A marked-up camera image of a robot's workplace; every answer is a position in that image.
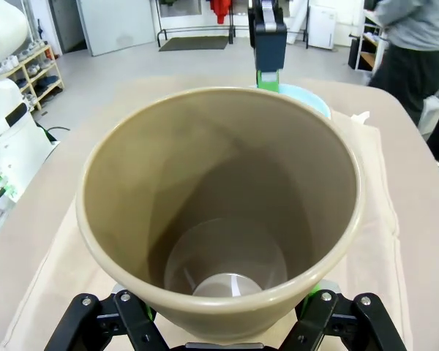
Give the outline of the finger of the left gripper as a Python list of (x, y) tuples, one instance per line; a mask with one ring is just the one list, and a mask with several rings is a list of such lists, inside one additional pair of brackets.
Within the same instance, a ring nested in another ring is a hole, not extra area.
[(284, 67), (288, 35), (282, 8), (278, 1), (252, 1), (248, 21), (257, 87), (279, 91), (279, 71)]

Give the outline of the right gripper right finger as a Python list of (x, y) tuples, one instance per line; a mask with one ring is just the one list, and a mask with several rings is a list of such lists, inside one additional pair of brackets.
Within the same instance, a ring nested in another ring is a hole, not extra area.
[(297, 322), (281, 344), (282, 350), (317, 350), (326, 336), (338, 337), (347, 350), (406, 349), (376, 294), (366, 292), (350, 300), (332, 290), (318, 290), (295, 312)]

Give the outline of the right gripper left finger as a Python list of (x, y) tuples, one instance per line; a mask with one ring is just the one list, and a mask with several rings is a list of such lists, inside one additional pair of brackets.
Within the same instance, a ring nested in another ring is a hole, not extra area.
[(100, 300), (92, 294), (76, 295), (46, 350), (104, 350), (115, 336), (126, 336), (134, 350), (167, 350), (154, 324), (156, 312), (128, 290)]

